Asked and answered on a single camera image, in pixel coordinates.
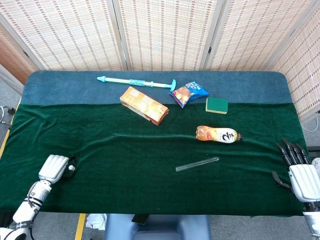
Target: sponge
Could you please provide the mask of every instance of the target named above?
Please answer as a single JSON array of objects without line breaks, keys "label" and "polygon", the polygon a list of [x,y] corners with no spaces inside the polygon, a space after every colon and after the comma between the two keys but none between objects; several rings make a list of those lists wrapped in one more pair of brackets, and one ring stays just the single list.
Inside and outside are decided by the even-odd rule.
[{"label": "sponge", "polygon": [[228,100],[222,98],[208,97],[205,103],[205,111],[216,114],[227,114]]}]

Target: test tube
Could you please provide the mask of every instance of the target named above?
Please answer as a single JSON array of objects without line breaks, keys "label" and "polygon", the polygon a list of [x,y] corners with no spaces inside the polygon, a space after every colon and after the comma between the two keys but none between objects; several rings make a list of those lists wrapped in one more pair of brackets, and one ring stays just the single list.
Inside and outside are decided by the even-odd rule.
[{"label": "test tube", "polygon": [[215,157],[212,157],[212,158],[209,158],[209,159],[206,159],[206,160],[196,161],[196,162],[189,163],[189,164],[182,165],[182,166],[176,166],[176,167],[175,167],[175,171],[176,171],[176,172],[180,172],[180,171],[187,170],[187,169],[191,169],[191,168],[194,168],[194,167],[196,167],[196,166],[203,165],[203,164],[208,164],[208,163],[216,162],[216,161],[218,161],[218,160],[219,160],[219,157],[218,157],[218,156],[215,156]]}]

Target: white robotic hand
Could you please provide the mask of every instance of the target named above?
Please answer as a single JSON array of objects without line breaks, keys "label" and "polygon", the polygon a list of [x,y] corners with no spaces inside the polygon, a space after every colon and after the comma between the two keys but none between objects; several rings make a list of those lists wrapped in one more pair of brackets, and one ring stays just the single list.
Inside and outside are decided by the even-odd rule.
[{"label": "white robotic hand", "polygon": [[[46,159],[39,172],[40,181],[31,186],[26,198],[13,215],[13,223],[8,228],[0,228],[0,240],[26,239],[28,230],[32,228],[40,207],[51,191],[51,184],[59,181],[69,161],[75,159],[60,155],[50,155]],[[70,165],[68,169],[73,173],[76,168]]]},{"label": "white robotic hand", "polygon": [[290,188],[296,198],[304,203],[303,215],[311,235],[320,239],[320,176],[310,164],[305,150],[282,139],[286,149],[276,143],[282,153],[283,161],[288,169],[292,187],[283,183],[276,172],[273,179],[281,186]]}]

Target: green velvet cloth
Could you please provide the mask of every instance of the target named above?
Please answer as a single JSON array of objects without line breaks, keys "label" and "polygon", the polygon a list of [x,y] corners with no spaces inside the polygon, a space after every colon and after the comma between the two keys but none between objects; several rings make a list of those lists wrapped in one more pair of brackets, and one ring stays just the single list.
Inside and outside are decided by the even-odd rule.
[{"label": "green velvet cloth", "polygon": [[[278,187],[289,181],[281,138],[306,147],[292,103],[230,103],[227,115],[205,104],[167,105],[159,126],[120,104],[23,105],[0,160],[0,210],[16,210],[50,154],[76,155],[72,178],[52,185],[42,211],[67,213],[301,215]],[[233,128],[244,140],[199,141],[199,125]],[[218,156],[218,162],[175,167]]]}]

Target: woven screen panel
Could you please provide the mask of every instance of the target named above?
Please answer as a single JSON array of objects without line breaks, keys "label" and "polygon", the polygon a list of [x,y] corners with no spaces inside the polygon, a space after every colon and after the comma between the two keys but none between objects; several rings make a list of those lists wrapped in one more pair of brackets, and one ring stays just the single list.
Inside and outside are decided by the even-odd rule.
[{"label": "woven screen panel", "polygon": [[47,70],[123,70],[106,1],[2,0],[0,11]]},{"label": "woven screen panel", "polygon": [[285,75],[301,117],[320,105],[320,8],[271,66]]},{"label": "woven screen panel", "polygon": [[216,0],[119,0],[132,70],[198,70]]},{"label": "woven screen panel", "polygon": [[233,0],[210,70],[259,71],[311,0]]},{"label": "woven screen panel", "polygon": [[27,60],[22,49],[17,49],[8,38],[7,33],[0,29],[0,64],[16,79],[25,84],[27,78],[37,69]]}]

